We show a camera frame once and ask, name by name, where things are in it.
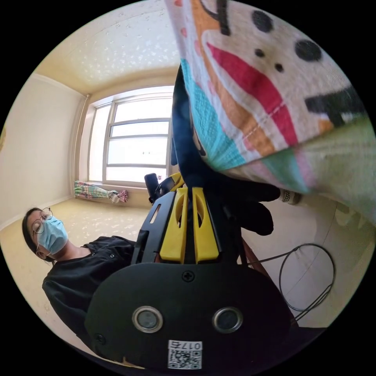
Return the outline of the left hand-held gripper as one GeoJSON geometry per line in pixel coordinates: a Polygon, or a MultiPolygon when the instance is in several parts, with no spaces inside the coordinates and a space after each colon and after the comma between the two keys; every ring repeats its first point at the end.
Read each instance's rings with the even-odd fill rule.
{"type": "Polygon", "coordinates": [[[180,172],[170,175],[168,178],[162,182],[158,181],[156,175],[149,176],[149,202],[154,204],[154,202],[167,194],[172,190],[177,190],[183,187],[185,184],[184,179],[180,172]]]}

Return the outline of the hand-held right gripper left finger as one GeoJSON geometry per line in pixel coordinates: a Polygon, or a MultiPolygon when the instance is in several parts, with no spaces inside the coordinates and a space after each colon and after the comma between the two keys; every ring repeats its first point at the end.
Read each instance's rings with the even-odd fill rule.
{"type": "Polygon", "coordinates": [[[161,260],[182,264],[186,249],[188,216],[188,189],[178,188],[159,252],[161,260]]]}

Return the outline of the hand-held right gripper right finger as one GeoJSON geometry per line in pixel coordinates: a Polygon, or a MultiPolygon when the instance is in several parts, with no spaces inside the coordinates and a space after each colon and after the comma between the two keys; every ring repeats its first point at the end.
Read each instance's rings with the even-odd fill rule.
{"type": "Polygon", "coordinates": [[[203,188],[192,188],[193,238],[197,264],[217,260],[219,249],[203,188]]]}

